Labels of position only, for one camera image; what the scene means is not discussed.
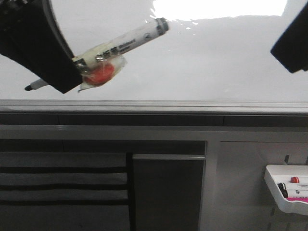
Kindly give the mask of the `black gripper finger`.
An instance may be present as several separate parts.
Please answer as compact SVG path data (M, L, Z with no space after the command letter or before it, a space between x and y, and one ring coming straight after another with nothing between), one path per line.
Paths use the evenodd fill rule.
M282 33L270 53L290 73L308 70L308 5Z
M67 93L82 83L49 0L0 2L0 53L39 77L26 91L50 85Z

